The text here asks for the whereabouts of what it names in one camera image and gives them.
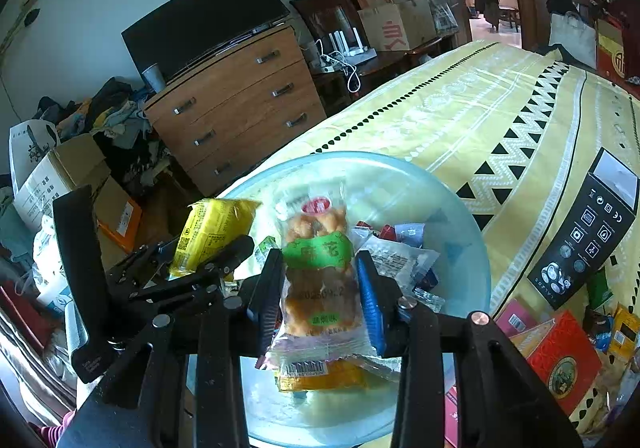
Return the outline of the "yellow snack packet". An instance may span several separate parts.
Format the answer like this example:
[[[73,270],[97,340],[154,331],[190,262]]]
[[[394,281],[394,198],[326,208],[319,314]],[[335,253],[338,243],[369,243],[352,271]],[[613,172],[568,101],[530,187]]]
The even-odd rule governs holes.
[[[218,256],[232,241],[248,234],[260,205],[258,201],[230,199],[203,199],[191,204],[169,266],[169,279],[192,275],[203,261]]]

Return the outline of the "fried dough snack bag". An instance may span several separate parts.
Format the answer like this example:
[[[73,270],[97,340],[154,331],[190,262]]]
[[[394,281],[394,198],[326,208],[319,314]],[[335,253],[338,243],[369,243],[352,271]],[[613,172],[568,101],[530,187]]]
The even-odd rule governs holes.
[[[346,181],[284,187],[269,199],[283,256],[282,321],[268,348],[276,369],[295,361],[372,355],[355,248],[349,238]]]

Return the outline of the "red tea box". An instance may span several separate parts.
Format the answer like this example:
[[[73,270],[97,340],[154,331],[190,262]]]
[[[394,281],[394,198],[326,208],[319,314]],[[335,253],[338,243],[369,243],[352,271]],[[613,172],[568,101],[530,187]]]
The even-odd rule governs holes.
[[[597,350],[568,310],[513,335],[511,342],[568,416],[585,397],[602,367]]]

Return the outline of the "pink flat box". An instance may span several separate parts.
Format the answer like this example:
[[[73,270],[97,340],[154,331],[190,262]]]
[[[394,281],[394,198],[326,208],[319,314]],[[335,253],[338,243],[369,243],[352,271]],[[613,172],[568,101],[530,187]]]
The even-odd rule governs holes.
[[[496,324],[510,338],[536,327],[538,322],[517,298],[512,298],[497,316]]]

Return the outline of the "orange snack packet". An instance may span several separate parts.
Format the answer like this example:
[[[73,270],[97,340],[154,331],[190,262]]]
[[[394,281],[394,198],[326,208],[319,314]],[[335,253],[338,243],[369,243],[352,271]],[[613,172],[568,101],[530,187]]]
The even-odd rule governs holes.
[[[366,372],[348,360],[309,360],[283,364],[276,376],[280,392],[367,387]]]

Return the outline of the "clear glass bowl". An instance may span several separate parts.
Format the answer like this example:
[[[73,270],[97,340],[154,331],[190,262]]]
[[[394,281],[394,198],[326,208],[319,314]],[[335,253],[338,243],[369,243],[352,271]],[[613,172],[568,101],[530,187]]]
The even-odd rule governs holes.
[[[406,161],[366,152],[317,153],[239,181],[231,200],[258,205],[255,242],[285,240],[288,223],[317,209],[344,212],[343,233],[285,249],[284,324],[265,368],[243,358],[246,425],[256,447],[355,447],[393,431],[398,384],[363,370],[374,353],[355,256],[416,295],[423,275],[449,316],[487,310],[490,267],[475,219],[457,195]]]

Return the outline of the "wooden drawer chest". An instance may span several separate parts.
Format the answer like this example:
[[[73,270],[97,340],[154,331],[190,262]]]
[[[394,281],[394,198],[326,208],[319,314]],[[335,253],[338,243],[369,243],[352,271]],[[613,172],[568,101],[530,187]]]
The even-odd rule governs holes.
[[[291,25],[191,67],[144,113],[203,195],[219,193],[326,118]]]

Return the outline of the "black shaver product box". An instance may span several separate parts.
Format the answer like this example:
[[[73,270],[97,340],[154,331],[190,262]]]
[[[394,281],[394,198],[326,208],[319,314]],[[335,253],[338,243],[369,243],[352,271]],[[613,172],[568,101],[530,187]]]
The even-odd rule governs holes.
[[[634,223],[639,178],[600,149],[558,232],[528,275],[552,309],[562,307],[596,273]]]

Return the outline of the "yellow patterned bed sheet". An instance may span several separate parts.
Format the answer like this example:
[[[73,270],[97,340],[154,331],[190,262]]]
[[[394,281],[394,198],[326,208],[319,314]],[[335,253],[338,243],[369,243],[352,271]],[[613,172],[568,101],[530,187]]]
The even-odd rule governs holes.
[[[527,276],[551,243],[600,150],[639,166],[639,102],[555,59],[471,42],[378,88],[274,153],[370,152],[427,171],[464,204],[483,236],[488,275],[475,305],[551,309]]]

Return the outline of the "black television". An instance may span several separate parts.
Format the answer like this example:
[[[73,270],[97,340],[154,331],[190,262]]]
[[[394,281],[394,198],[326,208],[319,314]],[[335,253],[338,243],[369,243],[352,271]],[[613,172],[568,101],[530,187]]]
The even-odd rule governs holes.
[[[281,0],[170,0],[122,32],[142,73],[157,65],[170,79],[203,56],[290,12]]]

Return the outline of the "white tote bag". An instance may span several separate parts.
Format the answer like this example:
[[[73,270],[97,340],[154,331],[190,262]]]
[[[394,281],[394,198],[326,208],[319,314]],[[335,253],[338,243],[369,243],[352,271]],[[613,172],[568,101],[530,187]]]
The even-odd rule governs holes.
[[[596,31],[574,13],[552,13],[549,46],[559,50],[563,60],[594,70],[597,65]]]

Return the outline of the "stacked cardboard boxes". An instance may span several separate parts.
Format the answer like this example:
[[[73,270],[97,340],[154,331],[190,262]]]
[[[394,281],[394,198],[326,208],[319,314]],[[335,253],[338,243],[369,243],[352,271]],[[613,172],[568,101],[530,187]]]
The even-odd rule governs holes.
[[[436,37],[428,0],[357,0],[358,15],[376,51],[409,51]]]

